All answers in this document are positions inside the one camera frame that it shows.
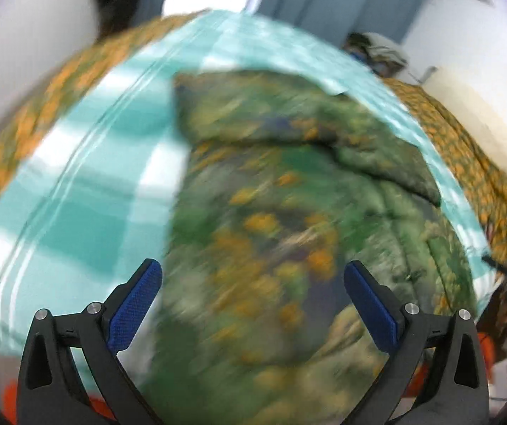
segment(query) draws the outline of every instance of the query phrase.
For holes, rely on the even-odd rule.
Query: blanket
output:
[[[426,312],[475,311],[420,151],[368,109],[280,73],[176,84],[194,147],[144,386],[166,423],[346,417],[385,361],[343,289],[350,260]]]

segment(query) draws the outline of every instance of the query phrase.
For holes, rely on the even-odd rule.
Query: white wall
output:
[[[41,80],[97,34],[92,0],[0,0],[0,127]]]
[[[403,48],[414,76],[458,72],[507,123],[507,0],[427,0]]]

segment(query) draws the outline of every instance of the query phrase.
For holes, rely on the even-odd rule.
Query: blue gripper pad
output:
[[[381,286],[359,261],[346,265],[344,287],[377,348],[390,355],[394,353],[405,325],[395,295]]]
[[[107,346],[112,353],[118,353],[130,346],[141,321],[161,288],[162,280],[159,262],[146,259],[130,280],[117,286],[106,300],[104,305],[107,308],[117,307],[108,327]]]

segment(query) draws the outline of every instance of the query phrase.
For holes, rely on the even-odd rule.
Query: orange object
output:
[[[484,364],[486,366],[486,377],[488,378],[488,383],[491,383],[493,381],[491,369],[495,363],[494,342],[489,335],[483,332],[478,333],[478,340],[482,347],[482,356],[484,357]],[[424,364],[419,366],[415,371],[413,379],[411,379],[411,382],[407,385],[403,398],[416,398],[423,388],[427,374],[428,367]]]
[[[108,419],[114,419],[112,411],[104,400],[99,398],[90,398],[90,404],[92,404],[92,408],[100,415],[108,417]],[[17,425],[16,405],[17,382],[12,382],[4,390],[4,415],[11,423],[13,423],[13,425]]]

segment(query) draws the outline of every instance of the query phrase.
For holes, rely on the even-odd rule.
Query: metal screw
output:
[[[102,310],[102,304],[100,302],[92,302],[91,304],[88,304],[86,307],[86,311],[89,312],[91,315],[95,315]]]
[[[472,317],[472,315],[470,315],[470,312],[468,310],[465,310],[464,308],[458,310],[458,316],[465,321],[467,321]]]
[[[47,310],[45,308],[42,308],[40,310],[37,310],[37,312],[35,313],[35,319],[45,319],[47,318]]]
[[[419,307],[415,304],[407,304],[405,305],[405,311],[410,315],[416,315],[419,312]]]

